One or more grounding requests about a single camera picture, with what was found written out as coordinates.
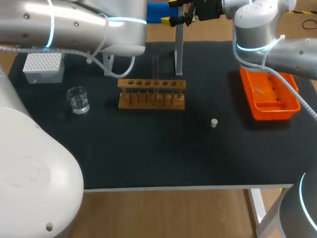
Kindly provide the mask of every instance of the vertical metal rod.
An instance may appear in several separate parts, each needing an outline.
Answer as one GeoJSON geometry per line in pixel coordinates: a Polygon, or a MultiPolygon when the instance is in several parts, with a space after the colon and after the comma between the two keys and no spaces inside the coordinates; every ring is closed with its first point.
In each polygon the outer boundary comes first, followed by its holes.
{"type": "MultiPolygon", "coordinates": [[[[184,15],[184,6],[178,8],[178,16],[184,15]]],[[[176,76],[183,75],[183,46],[184,46],[184,24],[176,26],[176,38],[175,38],[175,73],[176,76]]]]}

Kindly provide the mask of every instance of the black tabletop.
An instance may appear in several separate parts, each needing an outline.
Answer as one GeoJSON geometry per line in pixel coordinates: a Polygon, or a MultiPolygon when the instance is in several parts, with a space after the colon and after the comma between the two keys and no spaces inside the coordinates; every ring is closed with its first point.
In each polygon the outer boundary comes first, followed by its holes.
{"type": "MultiPolygon", "coordinates": [[[[174,79],[172,43],[149,43],[129,78],[174,79]]],[[[260,185],[296,182],[317,153],[317,123],[302,109],[289,121],[252,117],[231,42],[185,43],[185,111],[118,110],[117,80],[86,59],[66,56],[64,80],[30,85],[19,55],[10,79],[33,119],[78,161],[86,189],[260,185]],[[66,92],[88,91],[90,110],[71,113],[66,92]],[[218,119],[211,128],[211,119],[218,119]]],[[[114,72],[129,59],[117,58],[114,72]]],[[[317,109],[316,92],[297,79],[317,109]]]]}

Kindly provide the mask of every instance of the orange tray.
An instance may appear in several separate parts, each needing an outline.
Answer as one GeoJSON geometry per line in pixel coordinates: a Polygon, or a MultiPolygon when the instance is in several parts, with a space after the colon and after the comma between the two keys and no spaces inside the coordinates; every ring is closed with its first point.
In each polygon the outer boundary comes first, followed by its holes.
{"type": "MultiPolygon", "coordinates": [[[[301,109],[299,101],[274,75],[240,69],[253,117],[257,120],[287,120],[301,109]]],[[[281,73],[298,92],[292,75],[281,73]]]]}

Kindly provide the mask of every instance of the clear plastic item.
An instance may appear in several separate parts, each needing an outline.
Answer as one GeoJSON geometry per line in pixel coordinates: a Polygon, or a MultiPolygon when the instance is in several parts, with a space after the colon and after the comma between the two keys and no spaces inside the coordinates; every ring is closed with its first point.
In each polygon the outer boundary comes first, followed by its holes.
{"type": "Polygon", "coordinates": [[[75,114],[85,114],[90,109],[87,90],[84,87],[73,87],[69,89],[67,91],[67,99],[70,101],[75,114]]]}

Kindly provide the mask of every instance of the robotic arm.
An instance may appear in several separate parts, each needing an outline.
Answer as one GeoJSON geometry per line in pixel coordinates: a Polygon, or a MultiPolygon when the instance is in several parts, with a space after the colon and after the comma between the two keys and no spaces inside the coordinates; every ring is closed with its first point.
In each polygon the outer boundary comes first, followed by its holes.
{"type": "Polygon", "coordinates": [[[146,0],[3,0],[0,43],[141,55],[146,0]]]}
{"type": "MultiPolygon", "coordinates": [[[[237,53],[247,62],[317,79],[317,39],[282,40],[276,27],[296,0],[178,0],[191,2],[189,13],[176,19],[190,24],[192,12],[200,20],[234,18],[237,53]]],[[[100,50],[134,57],[145,50],[146,0],[3,0],[0,9],[0,43],[24,47],[51,47],[84,52],[100,50]]]]}

